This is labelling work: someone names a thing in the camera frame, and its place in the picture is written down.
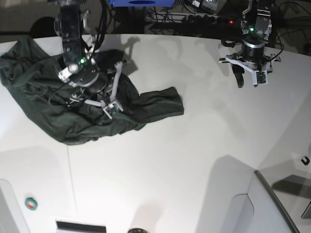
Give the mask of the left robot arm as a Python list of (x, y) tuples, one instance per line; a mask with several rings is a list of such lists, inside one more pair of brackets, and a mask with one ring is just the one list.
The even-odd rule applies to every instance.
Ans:
[(243, 75), (246, 71), (251, 73), (254, 87), (267, 84), (268, 74), (273, 72), (272, 64), (281, 62), (280, 55), (284, 50), (282, 44), (280, 44), (281, 51), (279, 53), (264, 54), (265, 46), (269, 43), (269, 36), (272, 32), (272, 6), (271, 0), (250, 0), (240, 19), (242, 35), (221, 40), (221, 44), (227, 48), (241, 45), (238, 52), (219, 59), (220, 63), (231, 65), (238, 88), (244, 86)]

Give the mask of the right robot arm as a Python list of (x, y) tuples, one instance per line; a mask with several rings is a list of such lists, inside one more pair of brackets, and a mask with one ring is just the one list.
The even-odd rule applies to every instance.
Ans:
[(58, 78), (76, 88), (67, 105), (84, 102), (104, 111), (122, 111), (117, 90), (123, 66), (124, 53), (112, 49), (99, 51), (106, 32), (106, 1), (101, 1), (102, 14), (99, 30), (88, 25), (89, 10), (81, 11), (79, 0), (55, 0), (60, 14), (54, 21), (54, 30), (62, 38), (63, 53), (55, 63)]

